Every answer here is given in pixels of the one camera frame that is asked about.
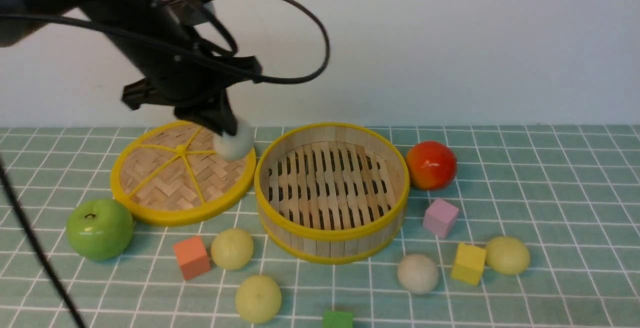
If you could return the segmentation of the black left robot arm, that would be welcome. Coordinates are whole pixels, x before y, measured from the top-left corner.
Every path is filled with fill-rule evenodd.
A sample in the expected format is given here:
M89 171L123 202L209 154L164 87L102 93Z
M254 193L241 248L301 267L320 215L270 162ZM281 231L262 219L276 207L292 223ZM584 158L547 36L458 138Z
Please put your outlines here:
M256 57L237 56L235 39L206 7L205 0L1 0L2 14L20 16L1 19L1 46L12 46L45 25L45 21L26 19L26 15L68 21L66 12L75 8L89 19L88 28L130 33L127 37L107 35L143 75L142 80L126 85L122 91L121 99L128 108L169 106L178 119L217 135L237 135L239 119L233 114L227 89L246 81L246 77L208 68L182 53L141 42L150 37L218 64L261 74Z

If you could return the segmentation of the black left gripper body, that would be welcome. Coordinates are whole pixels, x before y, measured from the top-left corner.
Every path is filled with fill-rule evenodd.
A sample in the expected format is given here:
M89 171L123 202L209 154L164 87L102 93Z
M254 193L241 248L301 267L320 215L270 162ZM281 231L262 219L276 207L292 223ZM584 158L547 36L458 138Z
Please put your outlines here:
M235 39L206 7L209 0L87 0L81 11L94 23L128 36L110 41L143 74L123 90L131 109L143 104L176 110L227 106L226 89L261 81L253 56L238 56Z

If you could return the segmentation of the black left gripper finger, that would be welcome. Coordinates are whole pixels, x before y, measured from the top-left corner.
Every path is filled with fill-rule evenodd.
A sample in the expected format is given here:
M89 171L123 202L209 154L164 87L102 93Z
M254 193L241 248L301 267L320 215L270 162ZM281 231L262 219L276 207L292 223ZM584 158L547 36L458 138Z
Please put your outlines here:
M175 107L173 113L176 119L203 126L221 137L236 136L238 133L238 119L233 113L226 90L197 103Z

